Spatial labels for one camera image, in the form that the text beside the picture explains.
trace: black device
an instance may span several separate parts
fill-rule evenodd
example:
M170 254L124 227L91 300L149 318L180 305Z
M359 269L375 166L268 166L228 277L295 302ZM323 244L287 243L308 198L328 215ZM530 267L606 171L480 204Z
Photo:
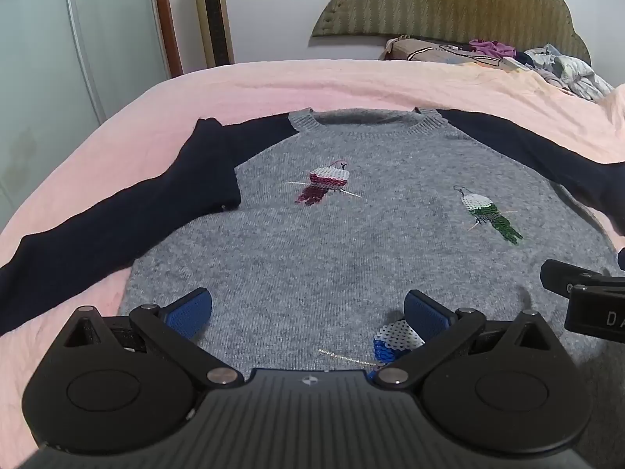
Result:
M541 280L570 297L568 329L625 340L625 279L547 261ZM22 467L589 468L574 451L589 394L536 311L488 320L412 290L405 319L426 343L372 376L245 381L190 340L211 308L202 288L124 317L78 308L24 391L40 448Z

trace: bird embroidery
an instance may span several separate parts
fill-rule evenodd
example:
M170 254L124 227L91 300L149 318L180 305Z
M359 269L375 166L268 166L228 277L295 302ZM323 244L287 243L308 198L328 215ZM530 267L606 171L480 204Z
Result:
M354 197L360 197L360 195L343 190L343 187L348 184L349 179L349 171L345 170L345 166L348 164L341 163L341 169L339 169L338 167L334 167L334 164L338 162L339 161L333 162L327 167L318 167L312 170L308 175L310 183L298 181L287 182L294 185L306 185L295 202L298 204L303 202L305 205L310 206L320 202L323 196L329 191L340 191L345 194L354 195Z
M462 194L462 204L469 213L475 217L476 227L478 224L490 222L501 236L514 245L518 245L518 239L523 239L516 229L510 224L510 220L506 219L500 212L495 203L484 195L474 194L469 189L454 185L454 191Z

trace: green upholstered headboard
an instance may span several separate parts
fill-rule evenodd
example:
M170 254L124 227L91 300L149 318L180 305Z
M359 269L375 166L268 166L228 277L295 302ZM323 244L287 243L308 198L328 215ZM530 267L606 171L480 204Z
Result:
M331 0L312 35L499 40L522 51L552 43L590 62L564 0Z

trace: pink cloth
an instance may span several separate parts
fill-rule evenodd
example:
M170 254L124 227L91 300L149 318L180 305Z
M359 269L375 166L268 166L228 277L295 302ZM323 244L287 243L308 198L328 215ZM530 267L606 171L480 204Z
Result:
M492 56L493 58L499 58L500 60L504 56L511 56L512 58L514 58L514 56L516 55L515 48L513 48L511 45L497 42L496 40L471 40L469 44L472 45L476 51L480 51L480 53L484 53L487 56Z
M600 163L625 161L625 86L598 104L565 95L533 72L476 64L313 60L239 64L155 86L108 120L24 202L0 234L0 264L24 235L45 231L173 162L198 118L223 124L312 107L481 111L507 118ZM595 213L617 248L625 238ZM36 449L21 395L61 326L80 305L115 315L129 270L110 275L0 337L0 467Z

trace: green and white bird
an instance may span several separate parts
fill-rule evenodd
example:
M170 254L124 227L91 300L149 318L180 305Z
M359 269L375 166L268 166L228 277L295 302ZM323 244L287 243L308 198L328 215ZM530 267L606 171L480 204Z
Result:
M501 212L499 212L495 203L488 197L474 194L469 189L461 187L460 185L454 185L454 191L458 191L462 194L462 204L469 210L469 213L475 217L475 226L490 222L501 236L514 245L519 244L518 239L523 239L523 236L513 228L510 220L506 219Z

